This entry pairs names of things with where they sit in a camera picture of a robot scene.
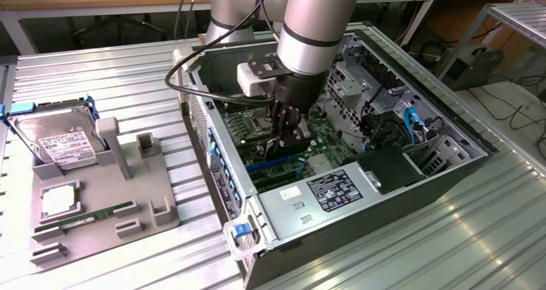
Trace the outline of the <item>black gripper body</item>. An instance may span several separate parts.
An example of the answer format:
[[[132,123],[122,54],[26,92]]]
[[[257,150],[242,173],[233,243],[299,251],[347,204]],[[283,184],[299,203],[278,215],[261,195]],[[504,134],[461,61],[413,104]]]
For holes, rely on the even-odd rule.
[[[294,107],[301,113],[307,114],[313,104],[317,102],[330,71],[326,70],[315,75],[291,73],[277,77],[274,97],[286,106]]]

